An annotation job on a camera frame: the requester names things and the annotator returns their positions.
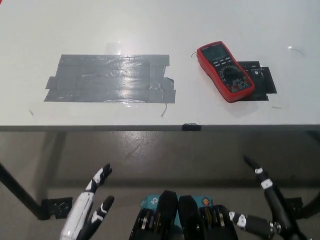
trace red multimeter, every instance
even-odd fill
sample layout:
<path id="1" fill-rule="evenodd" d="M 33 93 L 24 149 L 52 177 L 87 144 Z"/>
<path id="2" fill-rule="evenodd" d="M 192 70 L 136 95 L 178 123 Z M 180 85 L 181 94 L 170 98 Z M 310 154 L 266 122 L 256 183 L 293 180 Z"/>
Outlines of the red multimeter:
<path id="1" fill-rule="evenodd" d="M 198 48 L 196 57 L 227 102 L 238 101 L 254 91 L 254 82 L 222 41 Z"/>

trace black tape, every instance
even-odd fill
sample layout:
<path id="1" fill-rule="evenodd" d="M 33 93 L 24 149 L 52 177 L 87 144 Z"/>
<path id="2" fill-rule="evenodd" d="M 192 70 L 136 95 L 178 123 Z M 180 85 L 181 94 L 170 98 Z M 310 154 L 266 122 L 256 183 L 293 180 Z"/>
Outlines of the black tape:
<path id="1" fill-rule="evenodd" d="M 182 125 L 182 131 L 201 131 L 201 125 L 196 123 L 185 123 Z"/>
<path id="2" fill-rule="evenodd" d="M 268 101 L 267 94 L 276 94 L 276 86 L 267 66 L 261 67 L 259 61 L 239 61 L 254 82 L 253 93 L 240 101 Z"/>

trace concrete floor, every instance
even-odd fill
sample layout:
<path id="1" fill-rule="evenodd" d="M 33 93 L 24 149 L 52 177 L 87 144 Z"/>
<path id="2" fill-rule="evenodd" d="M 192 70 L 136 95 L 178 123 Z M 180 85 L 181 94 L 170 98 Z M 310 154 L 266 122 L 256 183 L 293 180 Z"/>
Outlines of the concrete floor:
<path id="1" fill-rule="evenodd" d="M 270 219 L 243 153 L 269 171 L 286 197 L 307 203 L 320 191 L 320 145 L 304 132 L 0 133 L 0 162 L 38 200 L 76 198 L 111 163 L 94 208 L 107 195 L 115 202 L 93 240 L 127 240 L 144 196 L 169 185 L 178 194 L 209 195 L 229 209 Z M 3 185 L 0 196 L 0 239 L 59 239 L 65 220 L 36 220 Z M 313 238 L 319 223 L 319 216 L 299 221 Z M 238 236 L 258 239 L 240 230 Z"/>

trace duct tape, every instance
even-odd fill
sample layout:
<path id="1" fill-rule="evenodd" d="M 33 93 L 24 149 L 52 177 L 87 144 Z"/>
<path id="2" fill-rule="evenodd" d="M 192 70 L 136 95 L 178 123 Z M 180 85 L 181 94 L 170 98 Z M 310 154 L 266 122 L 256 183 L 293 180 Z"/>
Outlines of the duct tape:
<path id="1" fill-rule="evenodd" d="M 168 55 L 62 55 L 45 102 L 174 103 Z"/>

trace black metal table leg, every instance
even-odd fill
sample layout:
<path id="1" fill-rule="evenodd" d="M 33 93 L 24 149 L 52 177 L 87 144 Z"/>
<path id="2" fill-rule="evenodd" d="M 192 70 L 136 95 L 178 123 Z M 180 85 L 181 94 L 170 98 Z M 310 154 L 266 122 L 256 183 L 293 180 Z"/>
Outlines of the black metal table leg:
<path id="1" fill-rule="evenodd" d="M 48 220 L 49 213 L 34 200 L 29 193 L 15 180 L 15 178 L 0 163 L 0 182 L 15 195 L 39 220 Z"/>

